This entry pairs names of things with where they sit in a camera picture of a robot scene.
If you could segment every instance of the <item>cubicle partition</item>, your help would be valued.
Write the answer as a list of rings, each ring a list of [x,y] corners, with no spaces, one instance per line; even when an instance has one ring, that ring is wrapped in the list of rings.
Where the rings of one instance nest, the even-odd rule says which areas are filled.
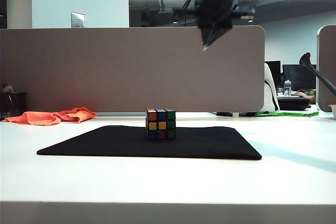
[[[258,111],[264,30],[234,27],[202,50],[196,27],[1,30],[2,80],[27,108]]]
[[[318,32],[317,69],[336,86],[336,26],[324,26]],[[317,104],[319,109],[331,112],[330,104],[336,104],[336,97],[319,80],[317,82]]]

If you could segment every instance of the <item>person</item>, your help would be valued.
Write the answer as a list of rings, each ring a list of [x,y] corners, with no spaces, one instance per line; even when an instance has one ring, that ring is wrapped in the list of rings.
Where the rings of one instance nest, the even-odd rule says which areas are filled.
[[[310,100],[310,104],[316,103],[316,91],[314,91],[313,95],[306,95],[303,92],[296,92],[295,95],[298,95],[300,97],[308,98]]]

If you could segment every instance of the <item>orange cloth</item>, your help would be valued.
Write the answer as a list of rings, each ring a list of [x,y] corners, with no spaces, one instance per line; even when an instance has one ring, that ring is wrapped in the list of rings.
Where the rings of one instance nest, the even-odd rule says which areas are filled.
[[[60,123],[61,121],[80,123],[96,116],[96,113],[91,112],[87,108],[83,107],[74,108],[73,110],[63,110],[58,113],[28,111],[24,112],[20,116],[5,118],[4,121],[50,126]]]

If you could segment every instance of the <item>black container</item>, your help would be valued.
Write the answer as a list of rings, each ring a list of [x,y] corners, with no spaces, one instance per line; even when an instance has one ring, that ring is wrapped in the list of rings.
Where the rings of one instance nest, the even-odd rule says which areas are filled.
[[[22,115],[27,110],[27,93],[0,93],[0,120]]]
[[[281,110],[305,110],[309,106],[309,98],[304,97],[278,97]]]

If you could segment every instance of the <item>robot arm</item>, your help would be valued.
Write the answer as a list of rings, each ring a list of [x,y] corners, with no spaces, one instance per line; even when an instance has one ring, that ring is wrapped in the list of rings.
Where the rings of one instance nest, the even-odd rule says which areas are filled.
[[[187,9],[188,0],[183,9],[174,10],[175,15],[193,15],[197,26],[201,29],[203,50],[206,50],[215,40],[232,29],[232,19],[251,18],[253,9],[239,9],[233,7],[233,0],[201,0],[192,10]]]

